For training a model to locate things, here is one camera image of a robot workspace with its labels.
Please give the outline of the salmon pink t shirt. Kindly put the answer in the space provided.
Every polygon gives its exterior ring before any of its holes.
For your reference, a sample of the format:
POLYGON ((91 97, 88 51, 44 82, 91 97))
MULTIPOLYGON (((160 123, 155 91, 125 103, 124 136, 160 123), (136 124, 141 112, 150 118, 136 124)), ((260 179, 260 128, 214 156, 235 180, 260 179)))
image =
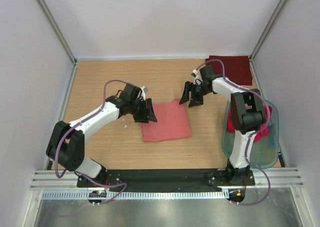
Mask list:
POLYGON ((186 139, 192 136, 188 113, 179 99, 152 105, 157 122, 140 125, 145 143, 158 143, 186 139))

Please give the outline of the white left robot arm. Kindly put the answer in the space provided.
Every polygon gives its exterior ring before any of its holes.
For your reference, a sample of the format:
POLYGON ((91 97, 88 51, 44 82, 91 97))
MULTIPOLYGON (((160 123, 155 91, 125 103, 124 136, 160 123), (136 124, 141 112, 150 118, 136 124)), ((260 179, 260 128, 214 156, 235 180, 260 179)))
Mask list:
POLYGON ((107 170, 100 163, 85 156, 86 141, 107 124, 125 115, 132 115, 136 123, 156 123, 152 99, 146 97, 147 88, 125 83, 115 95, 103 95, 102 104, 83 117, 71 122, 55 124, 46 155, 56 166, 74 172, 95 187, 106 184, 107 170))

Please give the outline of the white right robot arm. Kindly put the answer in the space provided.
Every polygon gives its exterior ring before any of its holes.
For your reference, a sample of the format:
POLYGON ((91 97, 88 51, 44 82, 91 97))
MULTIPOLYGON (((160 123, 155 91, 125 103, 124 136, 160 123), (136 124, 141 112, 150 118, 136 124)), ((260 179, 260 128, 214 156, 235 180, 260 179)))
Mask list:
POLYGON ((230 81, 223 74, 216 74, 210 65, 194 69, 193 81, 186 81, 179 104, 188 107, 204 104, 210 93, 224 96, 230 103, 231 122, 235 129, 233 149, 227 160, 225 179, 239 185, 249 175, 249 157, 253 141, 270 116, 268 107, 257 89, 247 89, 230 81))

